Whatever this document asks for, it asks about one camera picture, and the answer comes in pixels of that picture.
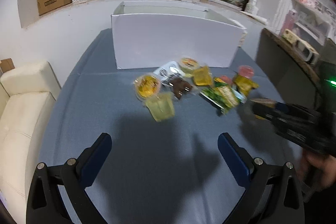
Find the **person right hand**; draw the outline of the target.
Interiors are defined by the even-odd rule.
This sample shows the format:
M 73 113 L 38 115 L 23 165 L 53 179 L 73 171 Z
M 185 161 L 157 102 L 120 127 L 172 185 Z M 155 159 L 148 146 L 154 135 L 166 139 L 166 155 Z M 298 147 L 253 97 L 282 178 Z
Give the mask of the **person right hand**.
M 311 177 L 319 188 L 328 188 L 335 183 L 335 157 L 303 150 L 297 174 L 301 181 Z

